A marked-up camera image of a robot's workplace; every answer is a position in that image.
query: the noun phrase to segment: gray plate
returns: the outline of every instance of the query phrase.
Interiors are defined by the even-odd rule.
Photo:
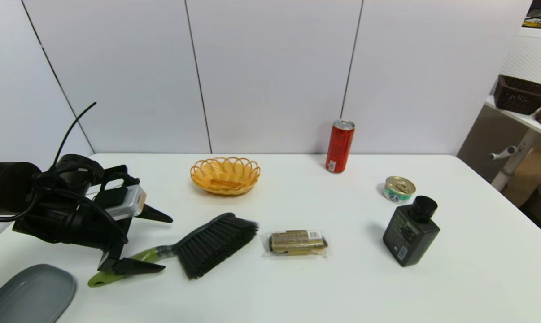
[[[67,271],[31,266],[0,288],[0,323],[53,323],[74,294],[75,280]]]

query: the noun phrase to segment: barcode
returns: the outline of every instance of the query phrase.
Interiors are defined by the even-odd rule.
[[[308,231],[308,239],[322,239],[320,231]]]
[[[404,256],[406,256],[406,253],[408,253],[408,249],[402,246],[402,248],[400,248],[400,251],[398,251],[398,259],[400,260],[404,259]]]

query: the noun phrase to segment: can lid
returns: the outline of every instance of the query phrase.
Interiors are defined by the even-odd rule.
[[[397,194],[412,195],[416,192],[416,186],[406,178],[400,176],[390,176],[386,178],[386,186]]]
[[[438,204],[427,196],[417,196],[412,203],[410,209],[410,217],[418,222],[428,222],[434,212],[438,208]]]
[[[341,130],[354,130],[354,122],[338,119],[334,121],[334,127],[337,127],[338,129],[341,129]]]

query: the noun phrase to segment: wicker basket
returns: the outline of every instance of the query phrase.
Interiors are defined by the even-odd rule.
[[[256,161],[237,157],[199,160],[191,167],[191,179],[197,186],[221,196],[239,196],[250,191],[260,173]]]
[[[532,114],[541,107],[541,84],[500,75],[494,100],[502,110]]]

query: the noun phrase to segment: soda can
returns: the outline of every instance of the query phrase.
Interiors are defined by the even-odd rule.
[[[333,173],[344,172],[350,154],[350,145],[354,136],[354,123],[348,120],[336,120],[330,133],[330,144],[326,154],[326,169]]]

